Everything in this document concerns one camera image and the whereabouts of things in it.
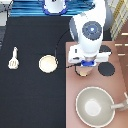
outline table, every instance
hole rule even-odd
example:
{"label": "table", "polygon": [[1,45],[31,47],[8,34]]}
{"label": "table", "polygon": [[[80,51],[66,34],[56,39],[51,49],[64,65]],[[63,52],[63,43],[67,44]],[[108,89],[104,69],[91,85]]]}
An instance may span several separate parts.
{"label": "table", "polygon": [[[57,49],[58,69],[46,74],[39,69],[44,55],[54,55],[71,17],[9,17],[0,51],[0,128],[66,127],[65,42]],[[19,67],[10,70],[13,48],[18,48]]]}
{"label": "table", "polygon": [[[75,42],[66,43],[66,59],[71,45]],[[114,41],[103,41],[103,45],[107,45],[112,50],[109,62],[115,67],[115,74],[110,77],[102,76],[98,72],[98,65],[92,70],[87,77],[78,76],[75,73],[75,67],[66,69],[66,128],[89,128],[84,124],[76,114],[75,99],[78,93],[88,87],[97,86],[106,90],[113,98],[115,103],[120,103],[125,100],[124,92],[126,87],[117,55],[117,50]],[[128,110],[119,112],[116,111],[113,121],[105,128],[127,128],[128,127]]]}

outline white plate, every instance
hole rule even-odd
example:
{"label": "white plate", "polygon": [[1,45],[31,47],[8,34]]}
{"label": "white plate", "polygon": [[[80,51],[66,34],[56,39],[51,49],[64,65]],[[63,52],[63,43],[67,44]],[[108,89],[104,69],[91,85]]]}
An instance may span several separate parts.
{"label": "white plate", "polygon": [[54,56],[46,55],[40,59],[39,68],[45,73],[51,73],[56,70],[57,64]]}
{"label": "white plate", "polygon": [[91,127],[105,127],[114,118],[112,97],[99,87],[87,87],[76,98],[76,111],[80,119]]}

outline ceramic bowl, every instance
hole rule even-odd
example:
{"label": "ceramic bowl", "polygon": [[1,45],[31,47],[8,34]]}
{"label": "ceramic bowl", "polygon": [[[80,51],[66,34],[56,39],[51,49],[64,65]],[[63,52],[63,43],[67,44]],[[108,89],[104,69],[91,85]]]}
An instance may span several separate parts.
{"label": "ceramic bowl", "polygon": [[76,112],[87,125],[95,128],[107,126],[114,118],[112,97],[99,87],[87,87],[76,98]]}

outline black tablecloth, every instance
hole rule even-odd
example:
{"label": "black tablecloth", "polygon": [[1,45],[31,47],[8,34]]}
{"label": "black tablecloth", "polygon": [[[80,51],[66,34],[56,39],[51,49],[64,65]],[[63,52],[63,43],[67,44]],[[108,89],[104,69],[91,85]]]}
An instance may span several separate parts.
{"label": "black tablecloth", "polygon": [[[71,17],[9,18],[0,51],[0,128],[66,128],[65,42],[60,41],[59,69],[51,74],[39,69],[39,59],[54,55],[56,43],[69,29]],[[19,68],[10,70],[13,48],[18,48]]]}

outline white bowl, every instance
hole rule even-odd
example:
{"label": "white bowl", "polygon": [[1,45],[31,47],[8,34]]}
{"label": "white bowl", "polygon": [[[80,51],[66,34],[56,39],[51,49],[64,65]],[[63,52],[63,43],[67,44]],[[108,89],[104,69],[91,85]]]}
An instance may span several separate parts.
{"label": "white bowl", "polygon": [[45,73],[51,73],[56,70],[58,61],[54,56],[43,56],[39,61],[39,68]]}
{"label": "white bowl", "polygon": [[115,110],[112,97],[99,87],[87,87],[76,98],[76,111],[80,119],[91,127],[105,127],[113,120]]}

